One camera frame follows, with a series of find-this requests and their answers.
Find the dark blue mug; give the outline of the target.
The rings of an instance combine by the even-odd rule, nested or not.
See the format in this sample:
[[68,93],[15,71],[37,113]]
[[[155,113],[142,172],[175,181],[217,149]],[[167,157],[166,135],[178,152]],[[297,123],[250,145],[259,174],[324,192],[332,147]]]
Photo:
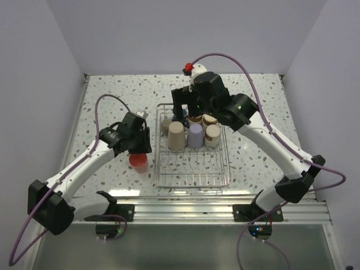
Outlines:
[[188,122],[188,119],[187,119],[187,116],[188,116],[188,113],[187,113],[187,110],[186,109],[182,109],[182,114],[183,116],[178,118],[176,117],[175,115],[173,115],[172,117],[172,122],[180,122],[183,124],[183,126],[185,128],[189,128],[189,122]]

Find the small grey-green mug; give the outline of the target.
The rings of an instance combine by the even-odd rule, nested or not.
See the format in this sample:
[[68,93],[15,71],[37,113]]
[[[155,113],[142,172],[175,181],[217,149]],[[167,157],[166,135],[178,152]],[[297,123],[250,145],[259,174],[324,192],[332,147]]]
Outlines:
[[160,130],[165,136],[168,135],[169,126],[171,125],[171,123],[172,123],[171,119],[164,119],[160,123]]

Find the red plastic cup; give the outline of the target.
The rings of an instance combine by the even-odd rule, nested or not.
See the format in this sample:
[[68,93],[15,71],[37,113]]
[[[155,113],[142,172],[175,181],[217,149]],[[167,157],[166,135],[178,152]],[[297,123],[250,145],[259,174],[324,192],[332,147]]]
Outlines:
[[145,173],[149,166],[146,154],[130,154],[129,163],[137,173]]

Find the cream brown-banded cup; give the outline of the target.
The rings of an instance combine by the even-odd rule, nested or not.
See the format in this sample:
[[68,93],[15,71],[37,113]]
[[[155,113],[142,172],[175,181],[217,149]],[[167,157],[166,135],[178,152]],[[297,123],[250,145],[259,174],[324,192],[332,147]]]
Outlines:
[[203,125],[203,115],[189,116],[187,119],[188,119],[189,126],[192,126],[194,124],[199,124],[200,126]]
[[207,115],[207,114],[204,114],[202,116],[202,127],[203,128],[206,128],[208,127],[209,125],[217,125],[218,124],[218,121],[216,118],[210,116],[210,115]]

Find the purple plastic cup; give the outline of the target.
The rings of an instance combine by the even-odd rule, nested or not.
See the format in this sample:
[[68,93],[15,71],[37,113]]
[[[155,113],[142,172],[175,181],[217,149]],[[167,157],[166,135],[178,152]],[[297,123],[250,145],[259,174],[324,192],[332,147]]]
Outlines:
[[198,149],[203,145],[204,131],[200,124],[193,124],[188,129],[187,146]]

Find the tall beige plastic cup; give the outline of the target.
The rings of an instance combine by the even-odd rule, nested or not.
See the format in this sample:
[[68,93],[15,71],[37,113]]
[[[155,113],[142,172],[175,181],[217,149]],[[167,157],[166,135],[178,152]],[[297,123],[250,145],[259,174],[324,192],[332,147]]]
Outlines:
[[173,151],[179,151],[186,147],[185,129],[179,121],[174,121],[169,125],[168,147]]

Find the steel cup with handle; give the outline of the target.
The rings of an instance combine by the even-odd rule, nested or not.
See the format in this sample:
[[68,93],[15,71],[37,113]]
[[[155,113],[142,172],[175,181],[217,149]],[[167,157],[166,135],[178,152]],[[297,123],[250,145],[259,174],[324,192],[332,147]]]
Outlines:
[[216,147],[220,142],[221,129],[215,124],[209,125],[205,130],[204,143],[208,147]]

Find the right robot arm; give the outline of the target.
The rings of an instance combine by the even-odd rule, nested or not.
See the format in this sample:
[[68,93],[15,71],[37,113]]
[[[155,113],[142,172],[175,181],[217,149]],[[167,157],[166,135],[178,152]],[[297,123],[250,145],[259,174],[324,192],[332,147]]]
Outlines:
[[259,106],[249,96],[230,94],[221,76],[212,71],[195,76],[190,85],[174,89],[171,94],[177,118],[183,116],[183,105],[187,105],[190,117],[210,115],[251,140],[283,171],[281,180],[261,190],[251,204],[241,210],[250,220],[265,220],[273,208],[284,202],[298,203],[325,164],[321,155],[312,156],[297,148],[263,120]]

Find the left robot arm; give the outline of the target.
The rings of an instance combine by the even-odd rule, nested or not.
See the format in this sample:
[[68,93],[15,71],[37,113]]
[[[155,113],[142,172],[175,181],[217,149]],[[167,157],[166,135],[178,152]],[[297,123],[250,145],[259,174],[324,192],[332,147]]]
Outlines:
[[120,122],[100,130],[98,141],[70,165],[45,182],[28,188],[28,214],[53,235],[63,233],[74,221],[119,220],[116,199],[105,191],[84,201],[74,199],[82,185],[119,154],[151,152],[150,129],[145,111],[128,112]]

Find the aluminium rail frame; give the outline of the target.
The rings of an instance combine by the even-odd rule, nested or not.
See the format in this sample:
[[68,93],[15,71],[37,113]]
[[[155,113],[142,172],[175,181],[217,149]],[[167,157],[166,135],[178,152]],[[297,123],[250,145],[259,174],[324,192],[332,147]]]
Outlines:
[[[102,215],[110,205],[134,204],[136,224],[231,224],[234,204],[251,204],[254,195],[243,194],[175,194],[172,196],[114,196],[107,199],[98,194],[76,197],[66,203],[71,222],[85,221],[91,215]],[[307,195],[297,204],[281,208],[284,220],[274,224],[330,224],[328,207]]]

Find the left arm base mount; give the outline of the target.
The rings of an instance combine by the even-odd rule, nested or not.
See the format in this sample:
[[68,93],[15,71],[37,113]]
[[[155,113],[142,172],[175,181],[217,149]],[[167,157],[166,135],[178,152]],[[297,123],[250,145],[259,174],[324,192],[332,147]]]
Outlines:
[[110,205],[108,209],[102,215],[91,215],[86,217],[84,220],[87,222],[109,222],[119,221],[115,217],[109,215],[119,215],[123,217],[127,222],[132,222],[135,214],[134,204],[116,204]]

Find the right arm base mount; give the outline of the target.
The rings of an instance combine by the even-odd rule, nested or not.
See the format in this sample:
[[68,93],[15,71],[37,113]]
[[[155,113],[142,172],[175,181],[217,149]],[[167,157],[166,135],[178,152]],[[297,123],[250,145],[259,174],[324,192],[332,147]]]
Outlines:
[[[234,204],[232,205],[232,213],[235,222],[250,222],[255,218],[263,215],[264,210],[255,204]],[[276,210],[272,214],[260,219],[260,222],[282,222],[284,220],[282,210]]]

